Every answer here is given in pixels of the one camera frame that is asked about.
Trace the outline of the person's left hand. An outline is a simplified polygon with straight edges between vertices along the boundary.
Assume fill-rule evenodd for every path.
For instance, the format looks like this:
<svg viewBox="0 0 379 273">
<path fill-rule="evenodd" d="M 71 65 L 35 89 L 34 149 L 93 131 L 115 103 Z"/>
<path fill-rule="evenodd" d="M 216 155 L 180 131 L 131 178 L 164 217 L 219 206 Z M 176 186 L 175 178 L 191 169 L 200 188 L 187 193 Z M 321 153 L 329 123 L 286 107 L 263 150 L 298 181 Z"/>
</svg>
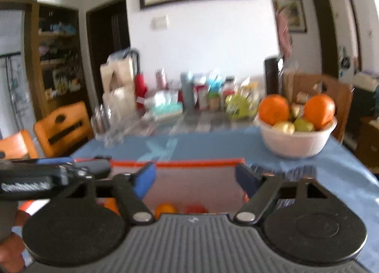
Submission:
<svg viewBox="0 0 379 273">
<path fill-rule="evenodd" d="M 8 231 L 8 237 L 1 237 L 1 267 L 7 272 L 22 272 L 25 267 L 23 238 L 13 233 L 12 228 L 22 228 L 30 217 L 27 212 L 17 209 L 14 202 L 1 201 L 1 234 Z"/>
</svg>

